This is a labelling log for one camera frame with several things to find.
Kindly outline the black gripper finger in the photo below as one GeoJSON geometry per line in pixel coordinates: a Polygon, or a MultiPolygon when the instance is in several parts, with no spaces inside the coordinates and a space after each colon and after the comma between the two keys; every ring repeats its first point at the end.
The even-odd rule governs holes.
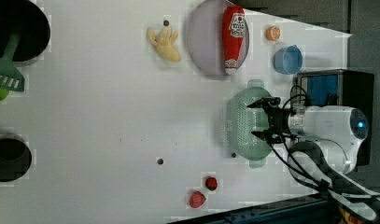
{"type": "Polygon", "coordinates": [[[248,108],[275,108],[281,103],[279,97],[262,97],[254,103],[248,105],[248,108]]]}
{"type": "Polygon", "coordinates": [[[270,133],[267,130],[262,132],[253,131],[252,134],[262,141],[265,141],[267,144],[282,144],[285,142],[285,137],[281,135],[277,135],[275,133],[270,133]]]}

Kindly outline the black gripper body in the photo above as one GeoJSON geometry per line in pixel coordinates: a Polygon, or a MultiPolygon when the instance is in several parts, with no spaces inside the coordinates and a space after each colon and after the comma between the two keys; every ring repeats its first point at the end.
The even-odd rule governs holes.
{"type": "Polygon", "coordinates": [[[264,131],[265,136],[291,134],[289,130],[289,109],[279,108],[277,106],[264,105],[262,107],[268,118],[269,128],[264,131]]]}

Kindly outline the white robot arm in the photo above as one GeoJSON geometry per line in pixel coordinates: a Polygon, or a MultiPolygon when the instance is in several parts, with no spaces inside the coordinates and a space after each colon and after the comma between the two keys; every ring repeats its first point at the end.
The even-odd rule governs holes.
{"type": "Polygon", "coordinates": [[[262,97],[249,105],[268,118],[268,128],[252,134],[270,146],[292,140],[284,163],[299,184],[338,203],[363,224],[380,224],[380,192],[347,176],[370,133],[366,116],[349,106],[284,108],[279,103],[278,97],[262,97]]]}

